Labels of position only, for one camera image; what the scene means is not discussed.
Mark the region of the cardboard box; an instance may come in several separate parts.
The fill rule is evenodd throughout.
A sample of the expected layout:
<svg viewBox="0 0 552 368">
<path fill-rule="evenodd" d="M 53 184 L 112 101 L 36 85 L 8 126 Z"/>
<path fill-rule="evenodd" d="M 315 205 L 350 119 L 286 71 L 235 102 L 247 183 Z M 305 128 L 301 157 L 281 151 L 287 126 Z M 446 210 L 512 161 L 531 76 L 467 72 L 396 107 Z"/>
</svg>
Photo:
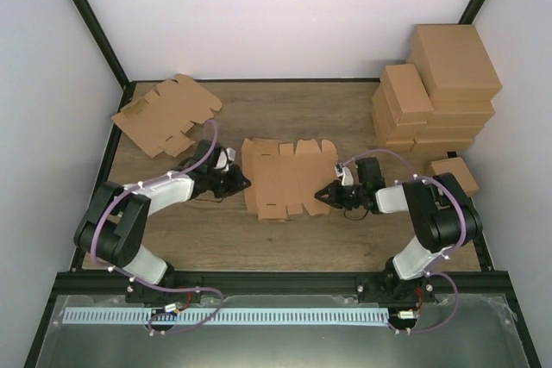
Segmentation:
<svg viewBox="0 0 552 368">
<path fill-rule="evenodd" d="M 304 213 L 327 215 L 330 206 L 318 201 L 315 193 L 336 179 L 337 161 L 330 140 L 244 140 L 241 169 L 251 182 L 244 190 L 248 212 L 260 221 L 287 221 Z"/>
</svg>

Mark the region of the stack of cardboard blanks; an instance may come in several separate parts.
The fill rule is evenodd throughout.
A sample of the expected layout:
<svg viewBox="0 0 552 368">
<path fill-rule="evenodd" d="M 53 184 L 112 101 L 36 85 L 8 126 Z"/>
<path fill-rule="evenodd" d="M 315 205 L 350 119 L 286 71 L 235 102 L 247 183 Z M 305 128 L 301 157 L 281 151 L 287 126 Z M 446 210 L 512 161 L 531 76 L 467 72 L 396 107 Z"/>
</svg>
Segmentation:
<svg viewBox="0 0 552 368">
<path fill-rule="evenodd" d="M 147 156 L 165 153 L 176 157 L 193 144 L 186 133 L 213 118 L 222 106 L 221 100 L 195 79 L 177 74 L 123 106 L 112 121 Z"/>
</svg>

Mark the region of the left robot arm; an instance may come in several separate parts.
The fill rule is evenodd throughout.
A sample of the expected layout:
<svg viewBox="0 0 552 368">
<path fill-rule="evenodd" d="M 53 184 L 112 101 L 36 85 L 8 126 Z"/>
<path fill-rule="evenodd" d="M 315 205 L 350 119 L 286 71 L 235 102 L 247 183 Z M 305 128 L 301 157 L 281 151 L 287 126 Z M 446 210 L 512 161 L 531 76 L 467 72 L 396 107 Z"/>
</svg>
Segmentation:
<svg viewBox="0 0 552 368">
<path fill-rule="evenodd" d="M 162 176 L 135 184 L 102 183 L 76 230 L 74 243 L 106 270 L 128 277 L 128 298 L 134 303 L 198 301 L 203 294 L 221 297 L 213 288 L 185 286 L 171 264 L 144 247 L 147 219 L 206 192 L 225 199 L 250 185 L 235 163 L 233 149 L 201 140 L 191 157 Z"/>
</svg>

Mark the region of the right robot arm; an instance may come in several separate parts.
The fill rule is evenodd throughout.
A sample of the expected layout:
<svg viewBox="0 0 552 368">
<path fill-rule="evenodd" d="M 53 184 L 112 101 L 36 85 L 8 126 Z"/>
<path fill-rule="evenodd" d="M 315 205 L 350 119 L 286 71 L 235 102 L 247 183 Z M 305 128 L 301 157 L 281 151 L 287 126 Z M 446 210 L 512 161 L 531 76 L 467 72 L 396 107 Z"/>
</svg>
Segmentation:
<svg viewBox="0 0 552 368">
<path fill-rule="evenodd" d="M 481 232 L 480 215 L 450 172 L 388 186 L 376 158 L 356 160 L 355 169 L 357 181 L 348 167 L 336 165 L 336 179 L 314 197 L 334 209 L 409 215 L 414 230 L 411 241 L 387 260 L 373 282 L 361 283 L 364 292 L 371 290 L 393 302 L 406 301 L 421 290 L 433 264 Z"/>
</svg>

